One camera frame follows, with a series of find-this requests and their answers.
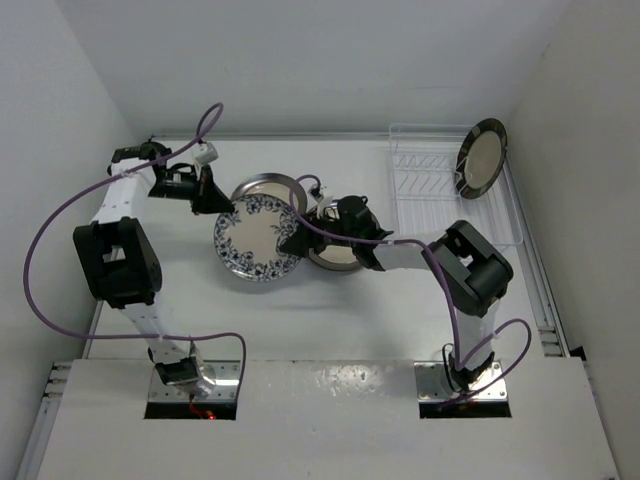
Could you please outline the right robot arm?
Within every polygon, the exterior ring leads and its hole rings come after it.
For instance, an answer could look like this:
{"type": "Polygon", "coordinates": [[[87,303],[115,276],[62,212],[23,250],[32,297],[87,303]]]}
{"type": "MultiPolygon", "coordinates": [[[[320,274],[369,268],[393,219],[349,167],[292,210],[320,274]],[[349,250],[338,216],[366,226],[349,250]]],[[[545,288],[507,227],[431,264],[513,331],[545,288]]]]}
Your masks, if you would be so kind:
{"type": "Polygon", "coordinates": [[[308,257],[329,246],[346,247],[369,270],[431,272],[444,292],[451,318],[449,378],[460,391],[469,392],[494,360],[493,307],[513,278],[510,263],[466,220],[455,221],[441,234],[409,239],[383,229],[364,197],[343,197],[336,209],[334,217],[298,214],[293,233],[279,250],[308,257]]]}

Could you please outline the blue floral plate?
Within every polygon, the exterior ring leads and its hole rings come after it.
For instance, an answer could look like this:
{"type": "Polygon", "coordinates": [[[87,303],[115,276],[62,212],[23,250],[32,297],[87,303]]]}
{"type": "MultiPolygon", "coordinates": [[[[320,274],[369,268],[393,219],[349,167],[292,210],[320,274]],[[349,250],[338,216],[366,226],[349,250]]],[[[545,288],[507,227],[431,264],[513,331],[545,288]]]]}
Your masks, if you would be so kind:
{"type": "Polygon", "coordinates": [[[301,259],[280,251],[298,226],[291,206],[268,194],[241,196],[233,206],[233,212],[218,216],[213,231],[223,265],[243,280],[260,283],[293,272],[301,259]]]}

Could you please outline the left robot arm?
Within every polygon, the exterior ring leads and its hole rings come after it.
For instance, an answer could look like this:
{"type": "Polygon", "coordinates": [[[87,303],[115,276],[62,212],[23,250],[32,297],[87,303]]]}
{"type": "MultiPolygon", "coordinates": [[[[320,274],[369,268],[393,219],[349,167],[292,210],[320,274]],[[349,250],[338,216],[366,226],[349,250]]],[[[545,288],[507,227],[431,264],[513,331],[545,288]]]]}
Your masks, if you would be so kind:
{"type": "Polygon", "coordinates": [[[91,222],[74,230],[73,242],[90,292],[144,336],[162,383],[205,399],[215,389],[215,371],[193,341],[170,337],[160,260],[140,222],[141,209],[149,197],[186,201],[195,215],[234,208],[215,184],[211,164],[218,153],[211,143],[197,143],[191,163],[167,165],[163,158],[170,152],[155,141],[116,150],[108,168],[113,182],[91,222]]]}

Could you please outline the brown striped rim plate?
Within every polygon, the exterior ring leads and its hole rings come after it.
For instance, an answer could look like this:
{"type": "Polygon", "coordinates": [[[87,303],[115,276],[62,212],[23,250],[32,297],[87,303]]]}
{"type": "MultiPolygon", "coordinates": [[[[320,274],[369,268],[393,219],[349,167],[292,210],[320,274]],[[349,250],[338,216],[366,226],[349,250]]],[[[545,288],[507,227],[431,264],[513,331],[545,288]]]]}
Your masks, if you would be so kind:
{"type": "Polygon", "coordinates": [[[474,125],[457,155],[454,183],[464,199],[474,200],[486,194],[504,166],[508,136],[504,124],[487,118],[474,125]]]}

